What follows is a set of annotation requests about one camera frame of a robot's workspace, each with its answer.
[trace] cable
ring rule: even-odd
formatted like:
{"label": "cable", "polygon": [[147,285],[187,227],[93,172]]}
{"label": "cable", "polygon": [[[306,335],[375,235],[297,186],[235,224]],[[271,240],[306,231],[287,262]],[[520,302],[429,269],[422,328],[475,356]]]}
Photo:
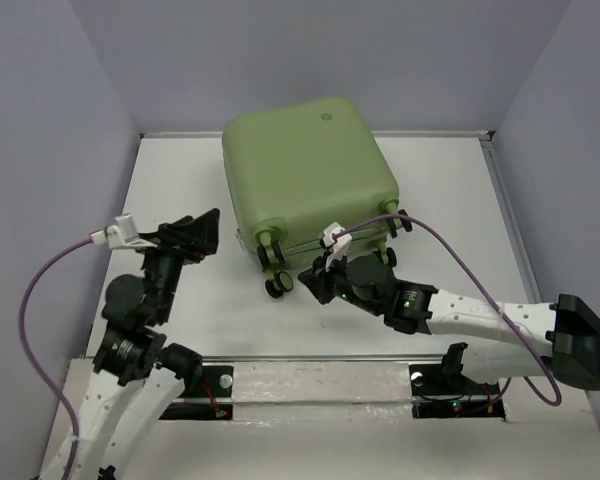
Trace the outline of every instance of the cable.
{"label": "cable", "polygon": [[482,391],[487,395],[487,413],[492,412],[493,403],[491,403],[491,394],[489,393],[489,389],[486,385],[482,385]]}
{"label": "cable", "polygon": [[224,410],[222,410],[220,408],[220,405],[218,405],[218,402],[216,401],[216,397],[213,395],[213,392],[211,391],[211,384],[209,382],[208,378],[204,378],[202,380],[202,388],[204,388],[204,391],[207,392],[207,396],[209,397],[209,402],[211,403],[211,406],[213,407],[213,409],[216,412],[216,417],[224,417],[227,412],[225,412]]}
{"label": "cable", "polygon": [[44,383],[47,384],[47,386],[51,389],[53,394],[58,398],[60,403],[62,403],[64,408],[67,410],[67,413],[69,414],[69,418],[71,419],[71,428],[73,430],[73,436],[75,437],[75,440],[71,443],[69,458],[67,459],[67,466],[65,467],[64,473],[62,474],[62,480],[68,480],[69,475],[71,475],[73,462],[75,461],[76,453],[78,451],[78,438],[80,437],[78,416],[76,415],[75,410],[71,406],[69,399],[62,392],[62,388],[60,388],[54,383],[49,374],[45,372],[44,368],[42,368],[42,365],[40,365],[40,362],[38,361],[36,356],[33,354],[33,350],[31,350],[31,345],[29,344],[29,340],[27,339],[27,333],[25,331],[25,312],[27,310],[27,303],[29,302],[29,297],[31,297],[31,292],[33,291],[33,288],[36,286],[42,275],[44,275],[44,273],[47,270],[49,270],[49,268],[51,268],[51,266],[55,264],[58,260],[60,260],[62,257],[65,257],[74,250],[77,250],[80,247],[84,247],[85,245],[89,244],[91,244],[90,239],[76,243],[75,245],[67,248],[66,250],[63,250],[51,260],[49,260],[46,264],[44,264],[44,266],[40,270],[38,270],[38,273],[34,275],[33,279],[31,279],[31,282],[29,282],[29,285],[27,286],[27,289],[24,292],[24,296],[22,297],[22,302],[20,303],[20,312],[18,314],[18,332],[20,334],[20,343],[22,344],[22,349],[24,350],[24,353],[29,359],[29,363],[31,363],[31,366],[36,371],[36,373],[40,376],[40,378],[42,378]]}
{"label": "cable", "polygon": [[507,393],[507,390],[509,389],[510,385],[511,385],[511,379],[507,378],[507,381],[504,382],[504,386],[502,387],[502,390],[500,390],[500,393],[498,395],[496,395],[493,400],[491,400],[490,396],[488,396],[487,398],[489,399],[489,401],[487,401],[487,403],[485,403],[484,405],[482,405],[474,410],[469,410],[468,412],[463,412],[463,415],[475,415],[476,413],[483,412],[484,410],[487,410],[489,407],[492,407],[493,405],[498,403],[500,400],[502,400],[502,397],[504,397],[504,394]]}
{"label": "cable", "polygon": [[553,393],[555,394],[556,399],[550,400],[547,397],[545,397],[538,390],[538,388],[531,382],[531,380],[529,380],[528,377],[525,377],[525,381],[527,382],[529,387],[531,387],[531,390],[533,390],[533,392],[538,396],[538,398],[540,398],[547,405],[550,405],[552,407],[559,406],[562,403],[562,392],[560,392],[560,387],[558,386],[558,382],[556,382],[556,379],[554,378],[553,373],[551,373],[551,370],[549,370],[549,367],[547,367],[544,364],[544,361],[542,360],[542,357],[540,357],[540,354],[538,353],[538,351],[533,347],[531,342],[529,342],[529,340],[527,340],[524,337],[524,335],[520,332],[520,329],[516,326],[516,324],[513,322],[513,320],[511,320],[511,318],[509,318],[509,315],[507,315],[504,311],[500,310],[500,307],[498,306],[498,302],[496,302],[495,299],[489,294],[489,292],[487,292],[487,289],[484,287],[484,285],[482,285],[482,283],[474,275],[474,273],[471,271],[471,269],[469,269],[467,264],[458,256],[458,254],[451,247],[451,245],[449,245],[449,243],[444,238],[442,238],[442,236],[438,232],[436,232],[433,228],[431,228],[429,225],[422,222],[421,220],[418,220],[417,218],[413,218],[408,215],[402,215],[400,213],[388,213],[385,215],[380,215],[380,216],[371,218],[371,219],[366,220],[366,221],[364,221],[358,225],[355,225],[351,228],[347,228],[346,230],[344,230],[340,233],[334,234],[333,239],[335,240],[339,237],[342,237],[343,235],[360,230],[372,223],[385,221],[385,220],[389,220],[389,219],[393,219],[393,218],[399,218],[399,219],[406,220],[411,223],[415,223],[416,225],[418,225],[419,227],[422,227],[427,232],[429,232],[431,235],[433,235],[435,237],[435,239],[438,240],[438,242],[440,242],[440,244],[442,244],[442,246],[447,250],[447,252],[449,252],[449,254],[453,257],[453,259],[456,261],[456,263],[460,266],[460,268],[462,268],[462,270],[464,270],[464,272],[467,274],[467,276],[471,279],[471,281],[477,287],[477,289],[480,291],[480,293],[485,298],[487,303],[489,305],[491,305],[491,307],[498,314],[500,314],[500,316],[502,317],[504,322],[509,326],[509,328],[511,328],[511,330],[513,330],[513,332],[520,339],[520,341],[527,348],[527,350],[529,350],[529,353],[531,353],[534,360],[537,362],[538,366],[542,370],[542,373],[547,377],[547,380],[551,384],[551,388],[553,388]]}

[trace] black mount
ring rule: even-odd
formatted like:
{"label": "black mount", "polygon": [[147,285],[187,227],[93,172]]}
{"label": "black mount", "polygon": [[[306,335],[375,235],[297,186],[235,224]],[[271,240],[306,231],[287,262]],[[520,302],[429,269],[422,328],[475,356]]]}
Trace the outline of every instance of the black mount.
{"label": "black mount", "polygon": [[98,472],[97,480],[116,480],[116,468],[109,465],[107,468],[101,468]]}
{"label": "black mount", "polygon": [[156,246],[137,250],[144,255],[144,277],[120,275],[107,287],[102,309],[107,328],[93,361],[95,372],[116,375],[122,386],[146,378],[154,366],[172,370],[185,383],[199,380],[202,357],[177,344],[163,349],[166,336],[151,327],[169,320],[183,265],[216,253],[219,220],[216,208],[140,234]]}
{"label": "black mount", "polygon": [[409,376],[413,378],[416,372],[421,375],[419,381],[411,382],[411,394],[416,397],[482,395],[485,388],[494,397],[500,392],[497,384],[480,385],[449,371],[444,360],[440,363],[409,364]]}
{"label": "black mount", "polygon": [[431,334],[428,308],[437,288],[397,279],[393,268],[373,254],[351,262],[346,257],[337,260],[327,272],[324,265],[328,255],[316,258],[311,269],[298,275],[322,305],[339,297],[376,317],[384,316],[384,324],[398,332]]}
{"label": "black mount", "polygon": [[[312,268],[298,275],[321,304],[336,297],[374,316],[384,316],[384,324],[412,335],[431,334],[427,320],[429,304],[438,293],[432,285],[399,280],[393,268],[375,255],[336,260],[326,271],[329,252],[314,260]],[[555,327],[547,332],[552,358],[544,358],[555,378],[582,390],[600,390],[600,318],[573,295],[560,295],[552,306],[556,311]],[[462,375],[462,356],[467,344],[451,345],[444,356],[440,376],[454,387],[475,386]]]}

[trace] red wire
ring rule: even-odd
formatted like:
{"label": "red wire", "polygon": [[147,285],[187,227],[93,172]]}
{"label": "red wire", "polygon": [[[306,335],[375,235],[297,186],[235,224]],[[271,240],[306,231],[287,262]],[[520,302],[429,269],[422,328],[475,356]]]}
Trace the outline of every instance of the red wire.
{"label": "red wire", "polygon": [[486,385],[480,385],[482,387],[482,391],[487,395],[487,403],[491,406],[491,394],[489,393],[489,389]]}
{"label": "red wire", "polygon": [[218,402],[216,401],[216,397],[214,397],[213,392],[211,391],[211,385],[210,385],[208,378],[205,378],[204,380],[202,380],[202,388],[204,388],[204,391],[207,392],[207,396],[209,397],[211,406],[216,411],[216,414],[221,413],[222,414],[221,416],[226,415],[227,412],[220,409],[220,405],[218,405]]}

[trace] suitcase wheel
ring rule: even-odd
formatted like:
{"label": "suitcase wheel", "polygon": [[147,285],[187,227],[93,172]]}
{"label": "suitcase wheel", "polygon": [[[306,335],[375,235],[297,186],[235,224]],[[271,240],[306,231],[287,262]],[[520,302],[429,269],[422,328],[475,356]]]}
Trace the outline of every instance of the suitcase wheel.
{"label": "suitcase wheel", "polygon": [[271,280],[265,280],[264,288],[271,298],[280,298],[282,295],[284,295],[284,292],[276,289]]}
{"label": "suitcase wheel", "polygon": [[260,260],[260,265],[262,265],[262,269],[266,270],[269,267],[271,267],[271,262],[269,261],[267,250],[262,245],[258,246],[256,252],[258,253],[258,260]]}
{"label": "suitcase wheel", "polygon": [[[407,217],[409,216],[409,214],[407,213],[407,211],[404,208],[401,210],[398,210],[398,213],[400,215],[406,215]],[[413,231],[413,224],[410,221],[405,220],[404,218],[401,218],[400,222],[402,223],[402,228],[404,228],[405,232]]]}
{"label": "suitcase wheel", "polygon": [[273,281],[278,290],[283,293],[289,293],[293,290],[293,279],[287,272],[276,272],[273,277]]}
{"label": "suitcase wheel", "polygon": [[398,258],[396,257],[396,252],[391,247],[387,248],[387,259],[389,260],[387,265],[389,265],[391,268],[398,265]]}
{"label": "suitcase wheel", "polygon": [[271,248],[273,249],[273,254],[276,256],[278,263],[284,263],[285,260],[284,255],[282,254],[282,248],[280,248],[280,242],[278,240],[275,240],[271,243]]}

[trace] screw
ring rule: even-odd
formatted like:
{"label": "screw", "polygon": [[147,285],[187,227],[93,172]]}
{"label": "screw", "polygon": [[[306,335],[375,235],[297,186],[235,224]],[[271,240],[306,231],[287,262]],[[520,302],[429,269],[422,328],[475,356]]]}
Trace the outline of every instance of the screw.
{"label": "screw", "polygon": [[422,372],[414,372],[411,374],[411,384],[414,387],[421,387],[424,385],[424,375]]}
{"label": "screw", "polygon": [[220,376],[220,386],[222,388],[226,390],[231,388],[231,385],[233,385],[233,377],[231,375],[225,373],[224,375]]}

